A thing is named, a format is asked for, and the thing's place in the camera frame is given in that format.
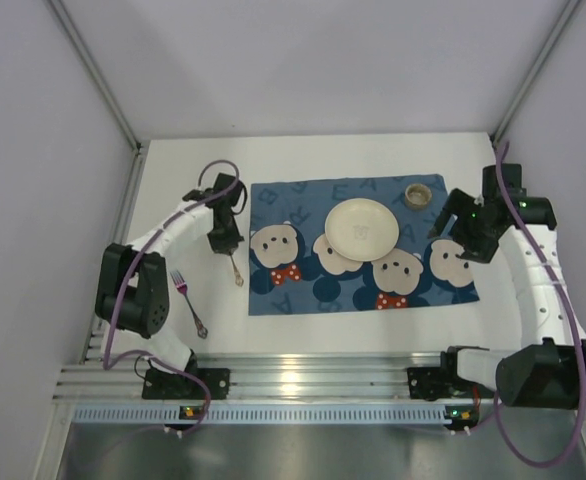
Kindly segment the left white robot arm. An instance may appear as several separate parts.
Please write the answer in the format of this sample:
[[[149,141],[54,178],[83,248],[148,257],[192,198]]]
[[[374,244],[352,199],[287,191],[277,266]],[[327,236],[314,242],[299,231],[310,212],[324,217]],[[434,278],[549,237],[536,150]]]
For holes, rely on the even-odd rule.
[[[105,249],[94,307],[96,316],[109,324],[102,357],[105,370],[133,357],[177,375],[194,365],[193,350],[168,324],[169,265],[202,238],[213,253],[232,256],[244,241],[235,208],[245,200],[239,174],[219,173],[211,187],[187,193],[149,232]]]

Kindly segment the blue cartoon mouse placemat cloth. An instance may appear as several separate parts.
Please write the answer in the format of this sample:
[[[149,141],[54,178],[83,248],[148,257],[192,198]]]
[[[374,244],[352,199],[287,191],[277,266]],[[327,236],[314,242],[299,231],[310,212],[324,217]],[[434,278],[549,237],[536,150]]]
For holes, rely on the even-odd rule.
[[[427,208],[408,208],[404,192],[422,183]],[[383,311],[473,303],[471,267],[459,276],[431,269],[433,249],[451,258],[458,246],[427,233],[448,196],[439,174],[256,183],[250,190],[249,313],[259,315]],[[325,219],[340,202],[366,198],[388,207],[400,238],[385,259],[345,259],[326,239]]]

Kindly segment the cream round plate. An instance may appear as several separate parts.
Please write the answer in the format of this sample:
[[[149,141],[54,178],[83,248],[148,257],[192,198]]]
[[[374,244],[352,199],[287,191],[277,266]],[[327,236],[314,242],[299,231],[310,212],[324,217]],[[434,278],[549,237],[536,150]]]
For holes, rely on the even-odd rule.
[[[337,204],[325,219],[329,245],[343,257],[372,262],[390,253],[400,238],[400,225],[382,203],[353,198]]]

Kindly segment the small glass cup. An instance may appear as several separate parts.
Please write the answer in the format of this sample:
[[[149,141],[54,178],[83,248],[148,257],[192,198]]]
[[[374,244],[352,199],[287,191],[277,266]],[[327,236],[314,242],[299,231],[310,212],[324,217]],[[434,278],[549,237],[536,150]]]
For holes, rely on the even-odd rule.
[[[404,192],[405,204],[414,211],[424,210],[432,200],[431,189],[422,183],[413,183]]]

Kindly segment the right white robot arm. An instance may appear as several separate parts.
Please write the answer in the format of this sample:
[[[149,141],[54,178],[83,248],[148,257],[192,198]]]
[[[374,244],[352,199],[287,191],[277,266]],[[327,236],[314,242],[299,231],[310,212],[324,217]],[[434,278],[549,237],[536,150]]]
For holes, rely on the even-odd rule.
[[[451,347],[443,353],[452,376],[496,392],[507,406],[575,410],[586,398],[586,334],[568,302],[550,201],[528,195],[517,163],[482,170],[474,198],[453,190],[428,233],[448,233],[451,258],[433,249],[429,266],[459,276],[502,253],[521,320],[521,347],[496,351]]]

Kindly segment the gold spoon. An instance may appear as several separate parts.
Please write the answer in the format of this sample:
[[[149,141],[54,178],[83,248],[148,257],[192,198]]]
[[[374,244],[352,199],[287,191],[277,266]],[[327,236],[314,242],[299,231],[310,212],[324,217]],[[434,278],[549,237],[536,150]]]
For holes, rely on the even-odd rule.
[[[231,261],[232,264],[232,269],[233,269],[233,274],[234,274],[234,282],[235,285],[238,287],[242,287],[244,285],[244,278],[240,272],[239,267],[236,264],[236,261],[234,259],[234,256],[232,254],[229,255],[229,259]]]

